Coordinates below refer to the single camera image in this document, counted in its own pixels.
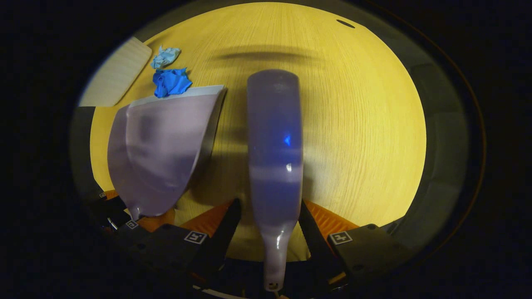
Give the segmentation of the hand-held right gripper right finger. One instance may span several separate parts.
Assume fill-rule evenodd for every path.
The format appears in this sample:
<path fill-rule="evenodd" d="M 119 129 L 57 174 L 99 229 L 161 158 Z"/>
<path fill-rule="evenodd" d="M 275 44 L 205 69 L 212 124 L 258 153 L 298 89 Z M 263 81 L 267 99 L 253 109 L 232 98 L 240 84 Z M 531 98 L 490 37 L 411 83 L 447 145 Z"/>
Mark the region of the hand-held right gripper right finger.
<path fill-rule="evenodd" d="M 357 226 L 310 201 L 299 217 L 310 260 L 327 284 L 366 284 L 391 274 L 412 253 L 375 224 Z"/>

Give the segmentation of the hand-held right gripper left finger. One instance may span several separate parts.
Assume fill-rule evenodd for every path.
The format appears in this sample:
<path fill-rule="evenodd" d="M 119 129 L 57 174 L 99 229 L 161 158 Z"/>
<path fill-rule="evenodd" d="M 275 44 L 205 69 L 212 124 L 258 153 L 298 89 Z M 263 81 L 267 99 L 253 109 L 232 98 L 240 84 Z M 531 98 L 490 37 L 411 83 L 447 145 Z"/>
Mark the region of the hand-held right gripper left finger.
<path fill-rule="evenodd" d="M 218 272 L 241 220 L 241 203 L 232 199 L 185 223 L 164 223 L 152 231 L 128 222 L 128 250 L 164 277 L 205 284 Z"/>

